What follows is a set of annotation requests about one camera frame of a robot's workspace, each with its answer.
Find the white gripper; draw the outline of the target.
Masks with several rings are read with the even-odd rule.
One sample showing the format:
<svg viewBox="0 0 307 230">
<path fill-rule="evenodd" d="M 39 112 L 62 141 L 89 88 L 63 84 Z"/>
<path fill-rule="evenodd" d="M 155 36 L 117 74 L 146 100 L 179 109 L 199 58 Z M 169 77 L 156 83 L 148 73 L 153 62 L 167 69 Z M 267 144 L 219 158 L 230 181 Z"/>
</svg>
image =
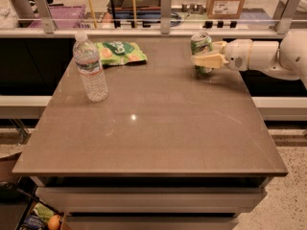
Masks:
<svg viewBox="0 0 307 230">
<path fill-rule="evenodd" d="M 247 71 L 252 44 L 251 39 L 236 39 L 229 43 L 215 41 L 212 47 L 218 54 L 194 55 L 191 59 L 195 65 L 201 67 L 217 69 L 226 66 L 234 71 Z"/>
</svg>

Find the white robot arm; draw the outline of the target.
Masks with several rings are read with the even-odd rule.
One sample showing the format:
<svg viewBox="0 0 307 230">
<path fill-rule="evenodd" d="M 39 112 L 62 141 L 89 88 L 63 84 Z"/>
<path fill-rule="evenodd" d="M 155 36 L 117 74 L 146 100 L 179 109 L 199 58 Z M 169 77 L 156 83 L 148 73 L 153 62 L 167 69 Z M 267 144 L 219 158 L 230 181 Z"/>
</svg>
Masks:
<svg viewBox="0 0 307 230">
<path fill-rule="evenodd" d="M 281 42 L 252 39 L 217 41 L 213 49 L 191 57 L 205 68 L 228 68 L 233 71 L 259 71 L 269 77 L 296 81 L 307 88 L 307 32 L 294 30 Z"/>
</svg>

